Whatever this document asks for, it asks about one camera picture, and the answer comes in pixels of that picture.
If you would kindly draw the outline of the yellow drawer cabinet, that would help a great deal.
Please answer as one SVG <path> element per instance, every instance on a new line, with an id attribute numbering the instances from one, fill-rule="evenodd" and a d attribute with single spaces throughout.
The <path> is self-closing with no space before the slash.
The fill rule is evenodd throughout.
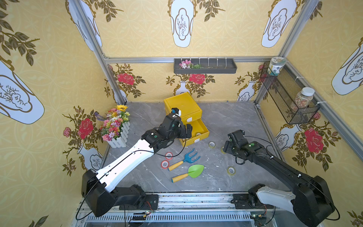
<path id="1" fill-rule="evenodd" d="M 209 136 L 209 130 L 201 119 L 202 109 L 198 106 L 189 93 L 182 93 L 180 95 L 165 99 L 164 108 L 166 114 L 169 114 L 172 108 L 178 108 L 181 110 L 181 120 L 183 124 L 192 125 L 192 137 L 187 140 L 180 139 L 180 142 L 182 144 L 186 144 L 186 147 L 206 139 Z"/>

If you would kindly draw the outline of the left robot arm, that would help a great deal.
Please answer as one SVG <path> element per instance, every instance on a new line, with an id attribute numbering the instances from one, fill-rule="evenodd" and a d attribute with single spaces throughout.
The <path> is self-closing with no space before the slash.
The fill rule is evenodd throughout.
<path id="1" fill-rule="evenodd" d="M 146 131 L 136 144 L 114 162 L 82 177 L 83 202 L 96 217 L 105 215 L 115 206 L 141 209 L 146 203 L 146 193 L 139 185 L 118 187 L 120 181 L 146 159 L 168 148 L 176 139 L 190 139 L 192 125 L 183 124 L 176 113 L 168 114 L 159 127 Z"/>

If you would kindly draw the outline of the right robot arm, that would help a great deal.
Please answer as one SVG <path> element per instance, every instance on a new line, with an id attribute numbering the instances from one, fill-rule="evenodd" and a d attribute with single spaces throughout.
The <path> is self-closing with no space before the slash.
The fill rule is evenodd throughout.
<path id="1" fill-rule="evenodd" d="M 281 191 L 263 184 L 254 186 L 249 192 L 261 203 L 293 213 L 308 227 L 317 227 L 337 211 L 323 178 L 311 177 L 296 170 L 275 158 L 257 141 L 248 142 L 243 130 L 228 134 L 224 152 L 262 167 L 288 187 L 289 191 Z"/>

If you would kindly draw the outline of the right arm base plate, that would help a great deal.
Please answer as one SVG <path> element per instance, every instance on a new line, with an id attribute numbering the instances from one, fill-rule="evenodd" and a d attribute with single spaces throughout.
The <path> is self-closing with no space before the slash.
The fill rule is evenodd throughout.
<path id="1" fill-rule="evenodd" d="M 230 203 L 236 209 L 274 209 L 274 206 L 261 203 L 256 195 L 251 194 L 233 194 Z"/>

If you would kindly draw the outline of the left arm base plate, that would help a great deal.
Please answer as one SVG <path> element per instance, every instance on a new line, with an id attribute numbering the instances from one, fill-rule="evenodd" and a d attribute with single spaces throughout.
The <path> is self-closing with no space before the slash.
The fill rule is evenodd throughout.
<path id="1" fill-rule="evenodd" d="M 147 194 L 145 201 L 142 203 L 141 210 L 156 211 L 158 209 L 159 195 Z"/>

